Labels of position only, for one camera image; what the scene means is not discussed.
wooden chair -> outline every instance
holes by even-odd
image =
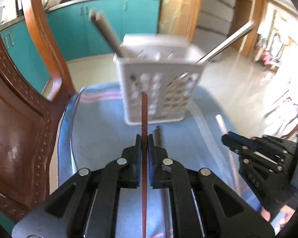
[[[0,212],[17,222],[49,195],[49,165],[68,100],[75,94],[41,0],[22,0],[29,33],[53,80],[47,98],[19,73],[0,36]]]

metal screw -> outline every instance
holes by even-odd
[[[127,159],[126,158],[123,158],[123,157],[118,158],[117,159],[117,164],[123,166],[123,165],[127,164]]]
[[[82,168],[78,171],[80,176],[86,176],[89,174],[89,170],[87,168]]]
[[[166,166],[169,166],[173,164],[173,161],[170,158],[165,158],[164,160],[162,160],[162,163]]]
[[[211,174],[211,171],[208,168],[202,168],[200,172],[203,176],[209,176]]]
[[[135,81],[137,79],[137,77],[134,75],[134,74],[131,74],[129,76],[129,78],[132,80],[132,81]]]

tiled floor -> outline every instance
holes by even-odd
[[[75,89],[118,81],[113,55],[102,55],[68,62]],[[268,105],[279,97],[282,90],[271,83],[274,75],[263,72],[263,67],[239,57],[232,48],[227,49],[220,62],[206,66],[199,85],[207,88],[235,125],[239,134],[246,137],[263,134],[262,117]],[[57,188],[56,149],[50,170],[51,192]]]

teal cabinet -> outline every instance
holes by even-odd
[[[66,61],[89,55],[83,3],[52,11],[47,19]]]
[[[125,34],[156,34],[160,0],[92,0],[47,14],[54,38],[66,61],[113,53],[89,20],[90,10],[104,13],[120,41]]]
[[[122,33],[122,0],[94,0],[85,2],[84,10],[89,56],[113,53],[95,25],[89,20],[89,11],[96,10],[102,12],[113,30],[117,33],[120,41],[122,41],[124,37]]]
[[[0,225],[5,229],[5,231],[11,235],[12,230],[15,226],[15,223],[13,223],[10,219],[8,219],[5,215],[1,214],[0,212]]]
[[[30,37],[25,21],[2,31],[1,36],[19,72],[41,93],[50,75]]]
[[[123,36],[126,34],[156,34],[160,0],[123,0]]]

person's hand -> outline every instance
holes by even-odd
[[[280,224],[280,226],[282,228],[290,220],[290,218],[292,217],[292,215],[295,213],[295,210],[293,208],[291,208],[290,206],[284,205],[280,209],[280,212],[283,212],[283,213],[286,214],[286,216],[279,221],[279,224]],[[270,220],[270,213],[266,209],[264,209],[263,207],[261,208],[261,216],[266,221],[269,221]]]

